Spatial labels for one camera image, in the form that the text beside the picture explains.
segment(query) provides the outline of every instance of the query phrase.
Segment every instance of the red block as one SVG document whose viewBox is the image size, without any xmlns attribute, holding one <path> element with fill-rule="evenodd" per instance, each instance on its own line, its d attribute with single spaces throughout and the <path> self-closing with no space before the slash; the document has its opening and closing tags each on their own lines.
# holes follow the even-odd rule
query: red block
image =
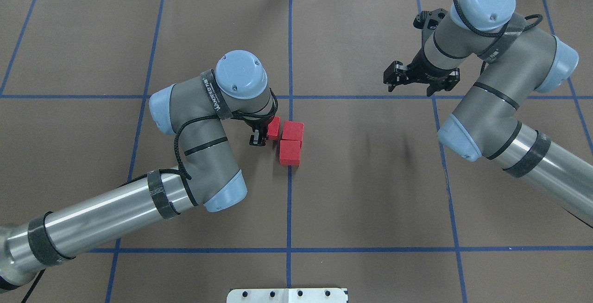
<svg viewBox="0 0 593 303">
<path fill-rule="evenodd" d="M 267 125 L 267 138 L 273 141 L 280 140 L 280 117 L 277 115 Z"/>
<path fill-rule="evenodd" d="M 280 164 L 299 165 L 301 163 L 301 142 L 293 140 L 280 141 Z"/>
<path fill-rule="evenodd" d="M 282 130 L 282 140 L 292 140 L 300 142 L 303 145 L 304 123 L 295 123 L 294 121 L 284 121 L 284 130 Z"/>
</svg>

